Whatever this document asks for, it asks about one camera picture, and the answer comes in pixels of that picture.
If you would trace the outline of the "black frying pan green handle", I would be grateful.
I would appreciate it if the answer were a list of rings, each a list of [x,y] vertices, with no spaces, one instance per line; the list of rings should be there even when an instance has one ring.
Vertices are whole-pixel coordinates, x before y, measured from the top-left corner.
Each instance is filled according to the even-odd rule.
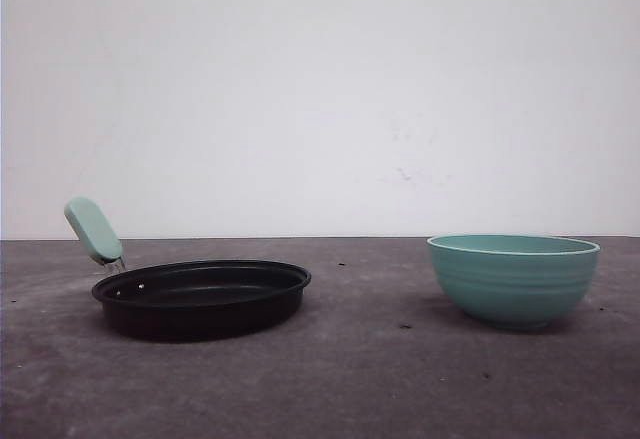
[[[265,260],[203,260],[127,269],[100,207],[75,197],[64,215],[89,257],[111,273],[92,288],[106,323],[127,337],[191,342],[279,325],[301,307],[312,275]]]

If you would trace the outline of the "teal ceramic bowl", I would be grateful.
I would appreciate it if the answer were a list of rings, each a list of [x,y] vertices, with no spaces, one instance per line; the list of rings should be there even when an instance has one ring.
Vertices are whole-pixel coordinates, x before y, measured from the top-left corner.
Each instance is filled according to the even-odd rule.
[[[443,293],[467,315],[512,330],[535,330],[585,297],[601,248],[535,235],[434,236],[427,247]]]

